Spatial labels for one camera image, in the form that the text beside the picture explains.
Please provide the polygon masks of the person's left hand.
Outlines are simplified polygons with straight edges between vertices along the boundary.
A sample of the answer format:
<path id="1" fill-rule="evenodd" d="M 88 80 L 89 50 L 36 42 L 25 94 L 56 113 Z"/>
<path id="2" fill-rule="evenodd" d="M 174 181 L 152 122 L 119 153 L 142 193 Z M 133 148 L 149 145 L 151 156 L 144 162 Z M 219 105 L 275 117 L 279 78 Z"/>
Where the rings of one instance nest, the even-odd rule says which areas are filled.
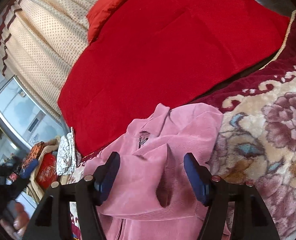
<path id="1" fill-rule="evenodd" d="M 7 232 L 9 237 L 14 240 L 22 239 L 30 218 L 24 209 L 24 206 L 19 202 L 14 202 L 14 210 L 17 215 L 14 222 L 11 224 L 9 221 L 1 219 L 0 225 Z"/>

